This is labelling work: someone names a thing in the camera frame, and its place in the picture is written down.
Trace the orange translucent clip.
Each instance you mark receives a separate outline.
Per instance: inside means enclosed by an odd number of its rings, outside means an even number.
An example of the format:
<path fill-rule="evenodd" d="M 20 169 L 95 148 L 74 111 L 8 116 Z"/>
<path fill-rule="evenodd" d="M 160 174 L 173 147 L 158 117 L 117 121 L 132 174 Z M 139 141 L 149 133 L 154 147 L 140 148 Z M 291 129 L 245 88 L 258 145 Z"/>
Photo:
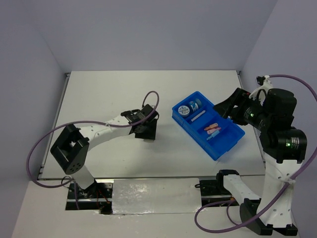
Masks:
<path fill-rule="evenodd" d="M 207 130 L 215 128 L 215 127 L 218 127 L 217 123 L 210 124 L 209 126 L 205 127 L 204 130 L 207 131 Z"/>

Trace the blue white marker pen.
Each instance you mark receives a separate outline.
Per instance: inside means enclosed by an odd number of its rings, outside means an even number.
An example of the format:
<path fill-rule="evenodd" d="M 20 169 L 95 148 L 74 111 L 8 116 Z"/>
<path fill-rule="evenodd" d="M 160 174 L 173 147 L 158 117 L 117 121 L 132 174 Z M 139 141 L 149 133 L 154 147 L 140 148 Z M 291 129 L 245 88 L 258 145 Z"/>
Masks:
<path fill-rule="evenodd" d="M 197 120 L 200 116 L 202 116 L 206 111 L 203 110 L 201 112 L 199 112 L 196 116 L 194 116 L 192 119 L 191 119 L 191 122 L 194 122 L 195 120 Z"/>

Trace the blue translucent clip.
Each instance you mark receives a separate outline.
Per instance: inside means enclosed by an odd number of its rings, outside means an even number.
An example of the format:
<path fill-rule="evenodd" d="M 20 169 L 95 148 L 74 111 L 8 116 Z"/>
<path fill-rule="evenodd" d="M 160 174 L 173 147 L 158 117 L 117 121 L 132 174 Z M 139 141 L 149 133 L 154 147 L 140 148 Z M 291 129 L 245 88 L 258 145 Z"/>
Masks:
<path fill-rule="evenodd" d="M 215 138 L 218 134 L 220 133 L 219 130 L 216 130 L 215 132 L 213 132 L 206 140 L 209 141 L 212 138 Z"/>

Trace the pink translucent clip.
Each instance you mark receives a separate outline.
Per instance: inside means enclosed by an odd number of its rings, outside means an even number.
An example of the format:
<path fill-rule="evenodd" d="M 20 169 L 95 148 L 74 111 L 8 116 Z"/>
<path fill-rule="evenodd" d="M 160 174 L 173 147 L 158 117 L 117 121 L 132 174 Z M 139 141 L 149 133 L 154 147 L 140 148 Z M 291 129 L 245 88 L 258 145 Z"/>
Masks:
<path fill-rule="evenodd" d="M 215 128 L 207 130 L 207 134 L 213 134 L 214 132 L 220 131 L 220 130 L 221 130 L 221 127 L 215 127 Z"/>

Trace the blue patterned jar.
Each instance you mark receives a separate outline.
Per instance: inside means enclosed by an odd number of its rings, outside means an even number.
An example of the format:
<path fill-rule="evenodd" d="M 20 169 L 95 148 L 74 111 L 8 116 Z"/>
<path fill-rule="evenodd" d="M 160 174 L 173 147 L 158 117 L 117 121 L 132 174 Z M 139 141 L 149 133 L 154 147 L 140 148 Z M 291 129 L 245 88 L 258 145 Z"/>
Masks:
<path fill-rule="evenodd" d="M 200 99 L 195 98 L 194 100 L 188 103 L 188 106 L 190 108 L 190 111 L 194 113 L 195 111 L 197 111 L 199 108 L 202 107 L 202 102 Z"/>
<path fill-rule="evenodd" d="M 177 111 L 183 118 L 188 117 L 191 112 L 190 108 L 187 105 L 180 106 Z"/>

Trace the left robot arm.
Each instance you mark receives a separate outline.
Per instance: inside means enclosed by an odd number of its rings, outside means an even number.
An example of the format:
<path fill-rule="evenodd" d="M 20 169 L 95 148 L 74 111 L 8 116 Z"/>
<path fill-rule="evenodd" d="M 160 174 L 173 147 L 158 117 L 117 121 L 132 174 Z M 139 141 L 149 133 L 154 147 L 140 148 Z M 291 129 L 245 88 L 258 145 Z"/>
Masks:
<path fill-rule="evenodd" d="M 86 198 L 101 192 L 99 185 L 85 166 L 88 152 L 94 147 L 121 136 L 154 141 L 159 113 L 149 104 L 131 111 L 124 111 L 105 122 L 85 127 L 67 125 L 50 149 L 64 173 L 75 180 L 79 192 Z"/>

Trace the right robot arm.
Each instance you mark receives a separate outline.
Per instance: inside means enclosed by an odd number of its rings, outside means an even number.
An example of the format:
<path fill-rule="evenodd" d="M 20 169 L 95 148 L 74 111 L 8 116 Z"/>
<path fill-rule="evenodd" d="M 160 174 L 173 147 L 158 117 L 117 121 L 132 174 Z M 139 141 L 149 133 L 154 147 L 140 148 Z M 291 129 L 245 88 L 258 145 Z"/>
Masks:
<path fill-rule="evenodd" d="M 251 220 L 246 227 L 260 236 L 270 236 L 273 231 L 296 236 L 298 229 L 291 218 L 295 180 L 291 176 L 301 168 L 307 148 L 304 132 L 292 126 L 297 100 L 292 92 L 278 88 L 268 89 L 263 103 L 250 95 L 237 88 L 213 107 L 221 117 L 230 117 L 238 125 L 250 124 L 260 131 L 264 189 L 260 198 L 237 197 L 240 218 L 242 222 Z"/>

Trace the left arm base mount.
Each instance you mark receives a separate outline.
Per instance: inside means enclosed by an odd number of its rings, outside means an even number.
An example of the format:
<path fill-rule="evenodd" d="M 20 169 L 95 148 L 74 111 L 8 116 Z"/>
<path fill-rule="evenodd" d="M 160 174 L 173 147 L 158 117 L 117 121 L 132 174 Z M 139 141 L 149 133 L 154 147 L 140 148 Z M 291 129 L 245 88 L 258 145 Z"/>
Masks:
<path fill-rule="evenodd" d="M 93 193 L 85 193 L 79 185 L 74 187 L 74 183 L 70 182 L 67 188 L 66 211 L 88 211 L 96 210 L 102 215 L 112 214 L 112 192 L 113 181 L 97 180 L 99 189 Z"/>

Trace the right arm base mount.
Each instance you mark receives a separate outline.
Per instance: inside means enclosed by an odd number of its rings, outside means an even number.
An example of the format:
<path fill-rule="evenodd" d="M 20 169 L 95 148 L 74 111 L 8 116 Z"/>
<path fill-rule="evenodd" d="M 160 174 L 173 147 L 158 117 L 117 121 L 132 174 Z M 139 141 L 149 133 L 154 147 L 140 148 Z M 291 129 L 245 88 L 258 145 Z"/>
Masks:
<path fill-rule="evenodd" d="M 195 185 L 195 188 L 198 189 L 201 193 L 201 203 L 202 206 L 230 200 L 232 194 L 218 185 L 218 182 L 215 179 L 209 180 L 200 180 L 198 184 Z"/>

